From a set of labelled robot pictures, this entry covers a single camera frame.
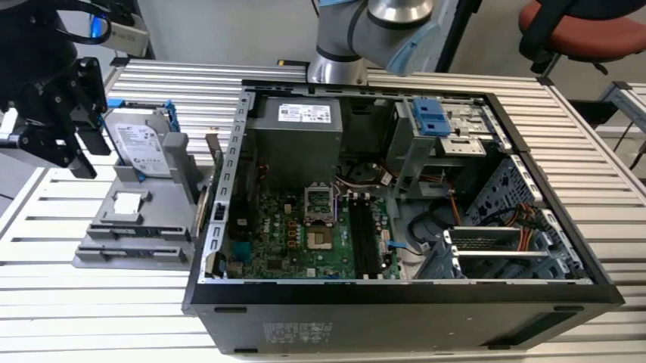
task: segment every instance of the cable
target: cable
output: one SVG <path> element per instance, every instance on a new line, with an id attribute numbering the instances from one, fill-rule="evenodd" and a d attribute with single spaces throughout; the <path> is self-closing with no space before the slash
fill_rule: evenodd
<path id="1" fill-rule="evenodd" d="M 518 247 L 515 248 L 516 251 L 523 250 L 523 242 L 524 242 L 524 228 L 520 227 L 520 237 L 519 237 L 519 240 L 518 240 Z"/>
<path id="2" fill-rule="evenodd" d="M 340 175 L 336 175 L 335 178 L 336 180 L 339 180 L 340 183 L 343 183 L 346 186 L 351 188 L 370 188 L 370 187 L 382 186 L 379 183 L 375 183 L 374 181 L 347 181 Z"/>
<path id="3" fill-rule="evenodd" d="M 355 184 L 355 183 L 351 183 L 351 182 L 343 180 L 343 178 L 339 175 L 336 175 L 336 180 L 339 180 L 339 182 L 343 183 L 347 187 L 351 187 L 351 188 L 355 188 L 355 189 L 382 186 L 380 184 Z"/>
<path id="4" fill-rule="evenodd" d="M 312 8 L 313 8 L 313 12 L 316 13 L 316 17 L 319 17 L 319 8 L 316 7 L 313 0 L 309 0 L 309 2 L 312 3 Z"/>
<path id="5" fill-rule="evenodd" d="M 491 220 L 500 216 L 502 214 L 504 213 L 510 213 L 512 212 L 515 209 L 518 208 L 518 206 L 511 206 L 508 208 L 504 208 L 504 209 L 500 209 L 495 212 L 492 212 L 479 223 L 478 223 L 478 226 L 483 226 L 483 225 L 488 225 L 491 223 Z"/>
<path id="6" fill-rule="evenodd" d="M 636 157 L 632 160 L 632 164 L 630 164 L 630 166 L 627 167 L 630 170 L 632 170 L 635 168 L 636 164 L 639 164 L 639 160 L 642 160 L 642 155 L 643 154 L 640 152 L 636 154 Z"/>
<path id="7" fill-rule="evenodd" d="M 418 253 L 415 252 L 414 250 L 411 250 L 410 248 L 407 247 L 398 247 L 398 246 L 390 246 L 390 248 L 399 248 L 402 250 L 407 250 L 410 253 L 412 253 L 415 256 L 423 256 L 424 254 L 423 253 Z"/>
<path id="8" fill-rule="evenodd" d="M 415 225 L 424 219 L 430 218 L 431 221 L 435 223 L 435 225 L 442 228 L 443 230 L 452 227 L 450 223 L 442 221 L 436 216 L 435 216 L 435 211 L 442 208 L 446 205 L 447 200 L 446 199 L 439 199 L 432 201 L 428 204 L 428 209 L 423 211 L 420 214 L 418 214 L 415 217 L 412 217 L 411 221 L 408 222 L 408 225 L 406 226 L 406 234 L 408 236 L 410 240 L 414 240 L 418 244 L 426 244 L 427 242 L 438 242 L 436 237 L 430 233 L 428 234 L 432 238 L 432 240 L 426 240 L 423 238 L 419 238 L 415 236 Z"/>
<path id="9" fill-rule="evenodd" d="M 622 134 L 622 137 L 619 138 L 619 141 L 616 141 L 616 145 L 615 147 L 612 148 L 612 152 L 616 151 L 616 149 L 619 149 L 619 145 L 622 144 L 622 141 L 623 141 L 623 138 L 626 137 L 626 134 L 627 134 L 627 131 L 630 130 L 630 128 L 632 127 L 632 122 L 630 122 L 630 124 L 627 125 L 627 128 L 626 130 L 623 131 L 623 134 Z"/>
<path id="10" fill-rule="evenodd" d="M 454 197 L 454 184 L 448 181 L 448 197 L 451 199 L 451 210 L 454 211 L 454 221 L 455 225 L 460 225 L 460 214 L 458 212 L 458 205 L 455 204 L 455 197 Z"/>

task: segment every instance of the robotic arm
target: robotic arm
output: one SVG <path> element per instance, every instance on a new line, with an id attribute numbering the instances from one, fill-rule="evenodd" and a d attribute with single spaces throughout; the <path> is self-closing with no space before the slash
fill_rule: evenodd
<path id="1" fill-rule="evenodd" d="M 68 33 L 61 10 L 92 14 L 97 34 Z M 432 11 L 432 0 L 320 0 L 308 81 L 364 85 L 363 58 L 399 76 L 418 70 L 439 30 Z M 143 28 L 121 8 L 79 0 L 0 0 L 0 152 L 37 166 L 69 168 L 77 178 L 96 177 L 76 133 L 89 153 L 109 154 L 101 135 L 105 93 L 99 62 L 76 59 L 73 43 L 141 51 Z M 132 38 L 143 40 L 119 41 Z"/>
<path id="2" fill-rule="evenodd" d="M 320 0 L 319 6 L 309 82 L 366 85 L 363 59 L 398 76 L 422 68 L 444 13 L 432 0 Z"/>
<path id="3" fill-rule="evenodd" d="M 61 10 L 92 14 L 103 32 L 68 33 Z M 77 178 L 95 178 L 96 171 L 76 134 L 89 153 L 109 155 L 109 147 L 101 135 L 101 68 L 96 58 L 76 59 L 73 43 L 108 41 L 115 19 L 128 21 L 123 11 L 77 0 L 0 0 L 0 149 L 33 165 L 69 168 Z"/>

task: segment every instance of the sticker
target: sticker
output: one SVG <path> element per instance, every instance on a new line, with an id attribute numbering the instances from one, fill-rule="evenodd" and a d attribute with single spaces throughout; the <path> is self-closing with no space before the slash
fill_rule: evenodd
<path id="1" fill-rule="evenodd" d="M 171 170 L 155 130 L 145 125 L 115 125 L 132 166 L 148 176 L 168 176 Z"/>
<path id="2" fill-rule="evenodd" d="M 392 174 L 390 172 L 383 173 L 382 184 L 388 186 L 391 184 Z"/>
<path id="3" fill-rule="evenodd" d="M 327 343 L 332 323 L 264 323 L 263 329 L 268 343 Z"/>
<path id="4" fill-rule="evenodd" d="M 332 123 L 330 106 L 320 104 L 281 104 L 279 121 L 288 123 Z"/>

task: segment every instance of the gray wall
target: gray wall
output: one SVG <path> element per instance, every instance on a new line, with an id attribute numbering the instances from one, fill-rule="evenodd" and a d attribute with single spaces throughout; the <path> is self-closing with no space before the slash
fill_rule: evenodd
<path id="1" fill-rule="evenodd" d="M 139 0 L 139 6 L 160 60 L 272 66 L 315 55 L 308 0 Z"/>

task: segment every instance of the open computer tower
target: open computer tower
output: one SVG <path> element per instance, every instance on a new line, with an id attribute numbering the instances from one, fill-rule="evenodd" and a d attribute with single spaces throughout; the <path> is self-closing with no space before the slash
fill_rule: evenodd
<path id="1" fill-rule="evenodd" d="M 224 153 L 223 353 L 526 349 L 623 303 L 492 94 L 244 81 Z"/>

